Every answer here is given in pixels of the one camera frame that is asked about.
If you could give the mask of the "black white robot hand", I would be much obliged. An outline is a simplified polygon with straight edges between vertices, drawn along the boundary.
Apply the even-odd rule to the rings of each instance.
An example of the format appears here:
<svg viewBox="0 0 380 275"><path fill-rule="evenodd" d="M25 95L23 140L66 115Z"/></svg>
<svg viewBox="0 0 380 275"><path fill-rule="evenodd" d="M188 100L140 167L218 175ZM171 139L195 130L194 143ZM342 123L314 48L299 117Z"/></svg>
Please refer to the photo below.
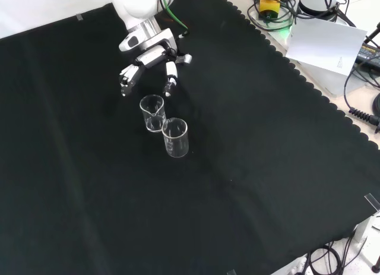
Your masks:
<svg viewBox="0 0 380 275"><path fill-rule="evenodd" d="M119 74L119 84L123 97L129 95L146 69L165 62L166 83L163 88L165 97L171 97L178 84L178 64L190 64L192 55L181 53L170 29L165 29L152 37L146 36L142 30L136 30L120 43L122 52L139 48L141 54L133 63L124 68Z"/></svg>

